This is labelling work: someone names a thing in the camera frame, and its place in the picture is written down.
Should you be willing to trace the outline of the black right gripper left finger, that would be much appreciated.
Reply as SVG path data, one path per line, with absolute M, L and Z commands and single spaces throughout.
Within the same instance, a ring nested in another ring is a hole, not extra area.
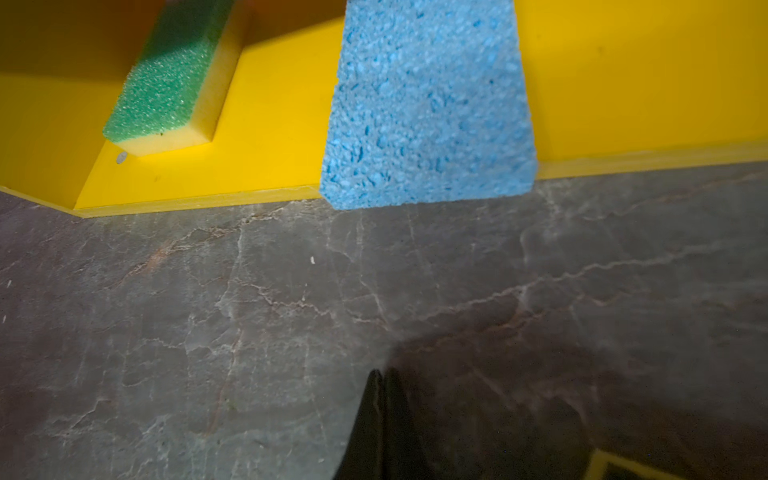
M 383 376 L 368 376 L 355 422 L 334 480 L 381 480 L 384 478 Z

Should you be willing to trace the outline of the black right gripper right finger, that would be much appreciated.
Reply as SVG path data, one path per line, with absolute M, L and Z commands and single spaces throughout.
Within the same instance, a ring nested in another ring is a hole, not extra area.
M 434 479 L 416 431 L 407 395 L 394 368 L 384 376 L 384 477 Z

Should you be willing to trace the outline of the dark green wavy sponge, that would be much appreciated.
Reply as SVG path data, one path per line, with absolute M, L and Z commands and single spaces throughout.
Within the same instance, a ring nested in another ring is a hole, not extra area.
M 583 479 L 684 480 L 683 477 L 599 449 L 593 451 Z

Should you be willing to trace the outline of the blue sponge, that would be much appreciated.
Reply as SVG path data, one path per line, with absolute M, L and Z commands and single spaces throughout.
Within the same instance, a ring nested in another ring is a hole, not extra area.
M 347 4 L 320 183 L 333 208 L 522 195 L 537 168 L 512 2 Z

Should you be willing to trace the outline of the bright green yellow sponge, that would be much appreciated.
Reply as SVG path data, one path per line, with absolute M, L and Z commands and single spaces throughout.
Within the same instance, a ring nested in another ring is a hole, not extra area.
M 247 1 L 168 1 L 102 133 L 140 157 L 210 143 L 239 61 Z

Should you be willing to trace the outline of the yellow wooden two-tier shelf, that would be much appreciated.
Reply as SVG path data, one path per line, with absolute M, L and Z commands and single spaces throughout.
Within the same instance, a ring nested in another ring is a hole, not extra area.
M 84 218 L 766 157 L 763 1 L 1 5 L 1 189 Z

